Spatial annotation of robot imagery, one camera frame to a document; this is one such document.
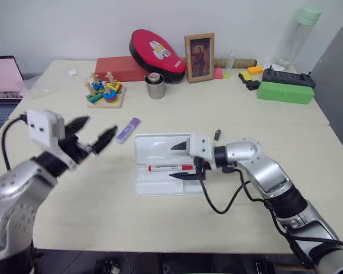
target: wooden frame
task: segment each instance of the wooden frame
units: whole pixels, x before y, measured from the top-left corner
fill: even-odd
[[[184,36],[189,83],[213,79],[214,33]]]

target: clear water bottle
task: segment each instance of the clear water bottle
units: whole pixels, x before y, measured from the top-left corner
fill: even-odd
[[[289,32],[274,57],[273,63],[285,68],[288,68],[292,64],[320,15],[321,10],[313,6],[305,6],[301,9],[291,32]]]

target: purple usb drive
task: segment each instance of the purple usb drive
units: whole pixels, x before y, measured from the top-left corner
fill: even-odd
[[[118,134],[116,138],[116,142],[118,144],[123,144],[123,142],[128,138],[128,136],[132,133],[132,131],[140,124],[140,120],[137,118],[132,118],[132,120],[128,123],[128,125]]]

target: dark floor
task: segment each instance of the dark floor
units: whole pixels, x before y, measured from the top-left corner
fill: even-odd
[[[114,259],[121,274],[182,274],[182,273],[257,273],[256,261],[274,265],[299,265],[294,255],[227,255],[198,253],[124,253],[85,252],[40,249],[41,274],[92,274],[97,260]],[[278,274],[309,273],[276,268]]]

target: metal cup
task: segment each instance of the metal cup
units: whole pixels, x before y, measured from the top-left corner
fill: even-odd
[[[149,96],[153,99],[161,99],[165,95],[164,76],[157,72],[145,75],[145,82]]]

